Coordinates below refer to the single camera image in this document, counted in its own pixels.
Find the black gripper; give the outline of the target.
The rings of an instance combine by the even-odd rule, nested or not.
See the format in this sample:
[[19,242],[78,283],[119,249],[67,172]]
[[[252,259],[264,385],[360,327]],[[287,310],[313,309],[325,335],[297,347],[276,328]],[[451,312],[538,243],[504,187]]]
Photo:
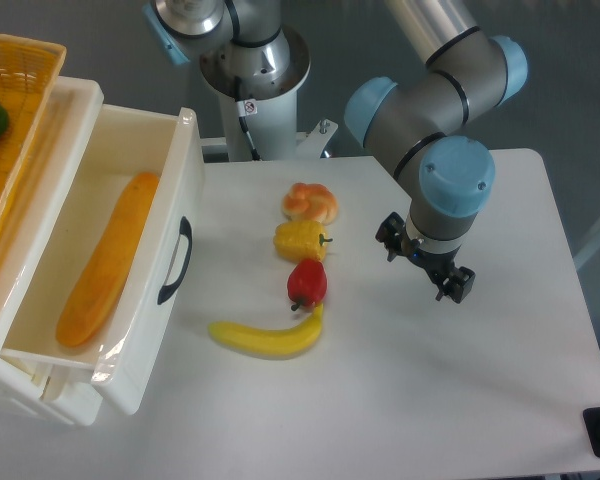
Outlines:
[[403,235],[403,230],[404,220],[396,212],[389,214],[378,227],[375,240],[384,246],[387,261],[405,256],[412,264],[423,269],[432,283],[438,285],[437,301],[446,297],[460,304],[471,292],[476,277],[475,272],[467,267],[455,267],[454,260],[460,247],[442,253],[433,252],[424,240]]

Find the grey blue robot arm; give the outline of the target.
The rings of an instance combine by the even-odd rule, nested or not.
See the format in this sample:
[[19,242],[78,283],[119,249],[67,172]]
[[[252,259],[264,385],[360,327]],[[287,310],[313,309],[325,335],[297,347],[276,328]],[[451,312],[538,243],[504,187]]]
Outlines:
[[[525,84],[528,63],[513,40],[488,37],[460,1],[391,1],[427,75],[409,89],[371,79],[349,99],[344,122],[410,196],[376,238],[390,257],[423,269],[440,297],[462,301],[475,275],[456,254],[491,193],[495,165],[469,121]],[[304,39],[277,1],[150,1],[144,15],[173,63],[194,61],[216,94],[232,161],[296,158],[297,92],[310,69]]]

